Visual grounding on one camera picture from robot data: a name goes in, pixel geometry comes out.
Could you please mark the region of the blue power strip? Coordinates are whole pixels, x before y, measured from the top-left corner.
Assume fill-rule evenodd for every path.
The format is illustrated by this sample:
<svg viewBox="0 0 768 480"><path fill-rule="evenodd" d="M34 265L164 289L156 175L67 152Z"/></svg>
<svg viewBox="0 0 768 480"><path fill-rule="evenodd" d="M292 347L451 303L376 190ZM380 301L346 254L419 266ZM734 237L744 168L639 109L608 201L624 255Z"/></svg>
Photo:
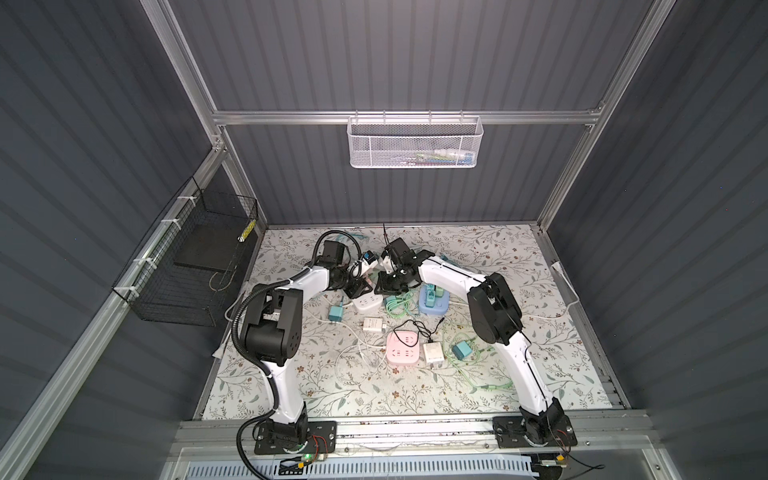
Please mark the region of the blue power strip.
<svg viewBox="0 0 768 480"><path fill-rule="evenodd" d="M422 284L419 291L418 310L422 315L444 316L450 307L450 293L433 284Z"/></svg>

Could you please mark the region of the teal charger plug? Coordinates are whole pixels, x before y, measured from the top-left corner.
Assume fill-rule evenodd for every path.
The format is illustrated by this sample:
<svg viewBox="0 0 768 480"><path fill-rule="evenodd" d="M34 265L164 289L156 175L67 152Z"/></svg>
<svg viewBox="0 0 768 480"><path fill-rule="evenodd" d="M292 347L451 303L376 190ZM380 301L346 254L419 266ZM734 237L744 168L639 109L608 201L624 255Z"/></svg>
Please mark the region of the teal charger plug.
<svg viewBox="0 0 768 480"><path fill-rule="evenodd" d="M331 322L341 322L343 320L344 307L342 305L332 305L328 312L328 319Z"/></svg>
<svg viewBox="0 0 768 480"><path fill-rule="evenodd" d="M471 345L465 340L455 343L451 351L457 360L464 360L473 353Z"/></svg>

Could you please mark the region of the white charger plug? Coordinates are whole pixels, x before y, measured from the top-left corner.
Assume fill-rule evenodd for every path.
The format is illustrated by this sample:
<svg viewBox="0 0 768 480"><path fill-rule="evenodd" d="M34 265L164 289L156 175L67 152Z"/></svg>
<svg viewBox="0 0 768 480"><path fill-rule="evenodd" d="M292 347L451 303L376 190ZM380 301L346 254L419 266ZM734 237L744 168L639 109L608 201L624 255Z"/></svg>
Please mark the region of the white charger plug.
<svg viewBox="0 0 768 480"><path fill-rule="evenodd" d="M384 321L379 317L366 317L363 320L362 328L367 333L382 333L385 330Z"/></svg>
<svg viewBox="0 0 768 480"><path fill-rule="evenodd" d="M442 345L440 342L427 342L422 345L422 351L425 363L428 367L441 367L445 361Z"/></svg>

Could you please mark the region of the pink power strip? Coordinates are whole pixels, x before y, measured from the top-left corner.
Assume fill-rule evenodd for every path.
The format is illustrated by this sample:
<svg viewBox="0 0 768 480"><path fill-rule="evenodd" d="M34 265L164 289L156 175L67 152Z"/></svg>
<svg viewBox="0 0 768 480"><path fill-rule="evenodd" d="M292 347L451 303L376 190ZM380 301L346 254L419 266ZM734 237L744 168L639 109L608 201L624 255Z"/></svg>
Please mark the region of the pink power strip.
<svg viewBox="0 0 768 480"><path fill-rule="evenodd" d="M420 359L419 334L414 331L392 331L387 336L385 358L389 366L411 367Z"/></svg>

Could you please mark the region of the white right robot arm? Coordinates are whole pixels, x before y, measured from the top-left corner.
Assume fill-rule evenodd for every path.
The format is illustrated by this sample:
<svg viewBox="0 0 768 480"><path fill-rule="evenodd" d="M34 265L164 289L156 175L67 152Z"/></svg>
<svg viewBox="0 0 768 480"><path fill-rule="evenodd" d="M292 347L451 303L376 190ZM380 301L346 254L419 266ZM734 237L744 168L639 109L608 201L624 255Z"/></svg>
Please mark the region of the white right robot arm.
<svg viewBox="0 0 768 480"><path fill-rule="evenodd" d="M401 238L384 247L382 258L387 266L378 275L377 294L401 294L420 282L440 287L467 302L476 335L494 346L512 380L520 403L523 435L531 445L576 443L569 417L531 357L521 308L501 274L474 273L429 250L416 252Z"/></svg>

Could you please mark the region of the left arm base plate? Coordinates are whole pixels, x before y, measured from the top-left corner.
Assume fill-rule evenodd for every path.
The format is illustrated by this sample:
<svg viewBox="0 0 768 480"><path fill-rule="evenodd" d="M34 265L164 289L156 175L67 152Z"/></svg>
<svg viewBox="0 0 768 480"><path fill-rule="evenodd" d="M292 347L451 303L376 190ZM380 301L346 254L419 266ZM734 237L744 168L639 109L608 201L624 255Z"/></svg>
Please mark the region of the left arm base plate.
<svg viewBox="0 0 768 480"><path fill-rule="evenodd" d="M338 423L308 421L282 424L268 420L256 427L256 455L330 454L336 449Z"/></svg>

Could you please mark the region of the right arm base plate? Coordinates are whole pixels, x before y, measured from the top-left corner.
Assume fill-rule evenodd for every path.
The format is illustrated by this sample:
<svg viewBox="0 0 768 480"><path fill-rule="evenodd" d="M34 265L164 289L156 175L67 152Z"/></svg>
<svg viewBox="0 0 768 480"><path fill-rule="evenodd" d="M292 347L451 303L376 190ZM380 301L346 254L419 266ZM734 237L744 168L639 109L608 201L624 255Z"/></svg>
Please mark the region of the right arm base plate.
<svg viewBox="0 0 768 480"><path fill-rule="evenodd" d="M492 431L500 448L554 447L570 449L578 445L575 430L567 415L556 419L504 415L492 418Z"/></svg>

